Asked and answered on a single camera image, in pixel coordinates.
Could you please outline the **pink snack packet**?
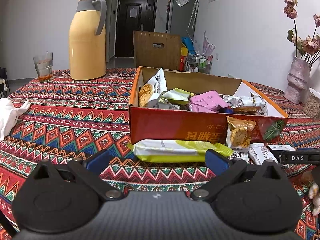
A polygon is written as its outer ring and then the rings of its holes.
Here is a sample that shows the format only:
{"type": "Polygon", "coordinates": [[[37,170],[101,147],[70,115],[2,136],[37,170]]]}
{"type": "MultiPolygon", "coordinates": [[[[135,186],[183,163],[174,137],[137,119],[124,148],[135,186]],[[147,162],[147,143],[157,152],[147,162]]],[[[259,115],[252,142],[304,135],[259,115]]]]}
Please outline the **pink snack packet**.
{"type": "Polygon", "coordinates": [[[215,113],[226,107],[229,107],[229,104],[215,90],[194,95],[189,100],[191,112],[215,113]]]}

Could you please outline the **white snack packet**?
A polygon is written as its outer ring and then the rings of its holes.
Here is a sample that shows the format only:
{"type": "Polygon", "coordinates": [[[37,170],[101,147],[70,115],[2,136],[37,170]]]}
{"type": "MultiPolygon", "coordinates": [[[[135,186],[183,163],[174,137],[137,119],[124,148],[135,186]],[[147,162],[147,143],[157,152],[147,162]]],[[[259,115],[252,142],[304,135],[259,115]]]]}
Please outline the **white snack packet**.
{"type": "Polygon", "coordinates": [[[221,98],[229,104],[233,113],[268,116],[266,101],[257,94],[250,92],[250,96],[221,95],[221,98]]]}

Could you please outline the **pumpkin oat cracker packet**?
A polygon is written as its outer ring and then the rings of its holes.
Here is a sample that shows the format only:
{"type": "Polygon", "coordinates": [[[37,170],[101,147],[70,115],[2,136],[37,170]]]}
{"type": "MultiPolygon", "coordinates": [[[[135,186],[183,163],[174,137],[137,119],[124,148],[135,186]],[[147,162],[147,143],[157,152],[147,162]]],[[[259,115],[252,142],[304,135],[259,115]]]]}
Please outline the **pumpkin oat cracker packet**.
{"type": "Polygon", "coordinates": [[[139,107],[153,108],[161,94],[167,90],[167,83],[163,68],[161,68],[138,93],[139,107]]]}

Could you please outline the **green white bar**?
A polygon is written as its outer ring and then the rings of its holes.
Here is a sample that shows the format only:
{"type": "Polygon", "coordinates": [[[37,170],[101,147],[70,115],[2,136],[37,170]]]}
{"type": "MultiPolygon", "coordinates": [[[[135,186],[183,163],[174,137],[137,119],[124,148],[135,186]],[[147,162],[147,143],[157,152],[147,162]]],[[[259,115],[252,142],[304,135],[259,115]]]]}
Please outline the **green white bar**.
{"type": "Polygon", "coordinates": [[[161,94],[161,99],[166,99],[170,103],[175,105],[187,105],[190,97],[194,96],[194,93],[185,91],[180,88],[174,88],[161,94]]]}
{"type": "Polygon", "coordinates": [[[196,163],[204,162],[208,150],[230,157],[233,150],[226,145],[208,141],[144,139],[127,147],[141,161],[148,163],[196,163]]]}

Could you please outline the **white packet behind centre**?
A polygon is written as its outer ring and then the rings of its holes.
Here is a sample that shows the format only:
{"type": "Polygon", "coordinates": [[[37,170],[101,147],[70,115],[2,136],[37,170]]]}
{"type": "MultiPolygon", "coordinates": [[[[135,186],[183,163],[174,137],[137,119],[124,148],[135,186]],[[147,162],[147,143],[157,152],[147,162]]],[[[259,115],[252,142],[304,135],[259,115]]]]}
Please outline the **white packet behind centre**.
{"type": "Polygon", "coordinates": [[[232,160],[235,158],[240,158],[244,160],[246,163],[250,164],[250,159],[248,155],[248,149],[240,149],[240,148],[235,148],[233,149],[233,153],[231,156],[228,157],[228,159],[232,160]]]}

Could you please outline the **white packet barcode centre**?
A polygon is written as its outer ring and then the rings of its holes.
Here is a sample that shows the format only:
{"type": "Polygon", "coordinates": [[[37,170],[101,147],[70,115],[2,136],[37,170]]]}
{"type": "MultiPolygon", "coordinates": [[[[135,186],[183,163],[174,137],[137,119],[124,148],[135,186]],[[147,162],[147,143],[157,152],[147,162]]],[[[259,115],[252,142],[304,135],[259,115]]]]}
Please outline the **white packet barcode centre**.
{"type": "Polygon", "coordinates": [[[264,143],[250,144],[248,148],[248,156],[256,165],[262,165],[267,159],[278,163],[277,159],[274,157],[268,147],[264,145],[264,143]]]}

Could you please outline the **orange cracker packet upright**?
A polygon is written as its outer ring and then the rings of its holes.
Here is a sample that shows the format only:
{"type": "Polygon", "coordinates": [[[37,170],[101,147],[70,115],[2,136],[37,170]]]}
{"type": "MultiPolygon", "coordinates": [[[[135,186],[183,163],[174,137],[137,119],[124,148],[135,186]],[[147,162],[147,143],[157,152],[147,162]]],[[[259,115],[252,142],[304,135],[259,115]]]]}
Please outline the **orange cracker packet upright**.
{"type": "Polygon", "coordinates": [[[251,143],[255,121],[240,120],[232,116],[226,118],[228,128],[226,143],[229,148],[248,148],[251,143]]]}

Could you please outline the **woven tissue box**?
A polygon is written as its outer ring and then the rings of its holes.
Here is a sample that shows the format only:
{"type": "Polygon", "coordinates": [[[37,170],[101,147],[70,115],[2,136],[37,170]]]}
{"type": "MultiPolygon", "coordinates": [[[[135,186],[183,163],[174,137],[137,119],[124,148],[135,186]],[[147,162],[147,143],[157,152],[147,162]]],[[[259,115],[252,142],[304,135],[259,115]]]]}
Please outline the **woven tissue box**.
{"type": "Polygon", "coordinates": [[[304,103],[304,113],[315,121],[320,120],[320,94],[313,88],[309,88],[308,96],[304,103]]]}

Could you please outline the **patterned red tablecloth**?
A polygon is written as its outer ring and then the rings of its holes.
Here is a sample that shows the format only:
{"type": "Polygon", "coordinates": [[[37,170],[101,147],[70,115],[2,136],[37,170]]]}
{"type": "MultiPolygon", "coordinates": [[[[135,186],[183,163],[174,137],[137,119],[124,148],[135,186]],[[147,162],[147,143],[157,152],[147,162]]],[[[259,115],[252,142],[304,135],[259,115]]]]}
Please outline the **patterned red tablecloth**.
{"type": "MultiPolygon", "coordinates": [[[[9,96],[15,107],[27,100],[10,134],[1,141],[1,211],[17,227],[12,202],[36,165],[52,162],[65,165],[83,160],[101,150],[111,155],[100,174],[111,186],[129,191],[191,192],[213,179],[204,163],[152,164],[138,160],[127,147],[131,142],[129,100],[138,68],[107,69],[92,81],[75,81],[70,70],[55,70],[49,82],[34,79],[9,96]]],[[[319,121],[313,121],[275,88],[263,92],[289,117],[279,137],[265,144],[319,148],[319,121]]],[[[319,215],[312,215],[308,191],[313,184],[309,172],[316,166],[286,164],[282,169],[302,200],[303,212],[295,232],[302,239],[319,239],[319,215]]]]}

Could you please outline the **pink textured vase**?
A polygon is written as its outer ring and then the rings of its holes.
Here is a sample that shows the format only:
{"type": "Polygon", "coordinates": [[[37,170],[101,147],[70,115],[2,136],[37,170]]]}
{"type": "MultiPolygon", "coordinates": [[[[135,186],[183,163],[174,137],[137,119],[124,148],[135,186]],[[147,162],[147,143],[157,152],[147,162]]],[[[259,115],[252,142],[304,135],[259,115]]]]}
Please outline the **pink textured vase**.
{"type": "Polygon", "coordinates": [[[287,88],[284,97],[294,104],[299,104],[303,93],[309,88],[311,64],[305,60],[293,57],[291,68],[287,75],[287,88]]]}

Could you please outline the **white crumpled cloth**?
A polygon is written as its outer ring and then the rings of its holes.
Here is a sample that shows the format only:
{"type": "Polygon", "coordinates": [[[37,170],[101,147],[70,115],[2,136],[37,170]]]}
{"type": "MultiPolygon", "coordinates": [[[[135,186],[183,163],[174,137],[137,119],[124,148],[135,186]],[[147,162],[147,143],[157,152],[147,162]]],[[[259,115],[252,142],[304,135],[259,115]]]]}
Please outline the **white crumpled cloth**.
{"type": "Polygon", "coordinates": [[[27,100],[18,108],[8,98],[1,98],[0,103],[0,141],[3,141],[17,124],[18,118],[30,108],[31,103],[27,100]]]}

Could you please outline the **glass cup with drink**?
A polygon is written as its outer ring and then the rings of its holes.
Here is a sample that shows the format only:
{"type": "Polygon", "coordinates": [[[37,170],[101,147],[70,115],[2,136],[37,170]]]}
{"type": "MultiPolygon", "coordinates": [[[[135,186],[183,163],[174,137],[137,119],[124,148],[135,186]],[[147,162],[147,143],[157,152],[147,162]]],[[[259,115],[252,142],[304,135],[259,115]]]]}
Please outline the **glass cup with drink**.
{"type": "Polygon", "coordinates": [[[33,62],[40,82],[47,82],[53,77],[53,53],[33,57],[33,62]]]}

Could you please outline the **brown cardboard carton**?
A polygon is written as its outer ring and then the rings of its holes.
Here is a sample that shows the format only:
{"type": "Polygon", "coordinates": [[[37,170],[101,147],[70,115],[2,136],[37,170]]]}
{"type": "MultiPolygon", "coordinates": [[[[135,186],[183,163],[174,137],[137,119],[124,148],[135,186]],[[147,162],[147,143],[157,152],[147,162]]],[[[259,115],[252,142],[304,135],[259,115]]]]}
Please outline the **brown cardboard carton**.
{"type": "Polygon", "coordinates": [[[134,60],[136,67],[154,67],[179,70],[181,37],[149,31],[133,32],[134,60]]]}

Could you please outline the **yellow thermos jug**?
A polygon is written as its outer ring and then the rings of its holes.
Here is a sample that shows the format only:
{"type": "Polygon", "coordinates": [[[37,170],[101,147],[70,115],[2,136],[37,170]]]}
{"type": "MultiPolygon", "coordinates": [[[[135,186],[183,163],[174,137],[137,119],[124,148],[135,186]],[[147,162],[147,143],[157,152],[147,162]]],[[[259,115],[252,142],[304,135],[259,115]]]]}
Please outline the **yellow thermos jug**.
{"type": "Polygon", "coordinates": [[[75,81],[106,74],[106,13],[105,0],[78,0],[68,38],[69,69],[75,81]]]}

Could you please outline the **grey refrigerator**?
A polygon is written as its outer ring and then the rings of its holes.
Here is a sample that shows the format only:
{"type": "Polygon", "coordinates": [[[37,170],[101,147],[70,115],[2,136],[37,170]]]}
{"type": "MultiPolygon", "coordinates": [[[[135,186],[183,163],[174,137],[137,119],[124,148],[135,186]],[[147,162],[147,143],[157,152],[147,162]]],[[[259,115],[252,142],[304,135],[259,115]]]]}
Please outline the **grey refrigerator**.
{"type": "Polygon", "coordinates": [[[180,37],[194,37],[197,0],[169,0],[165,32],[180,37]]]}

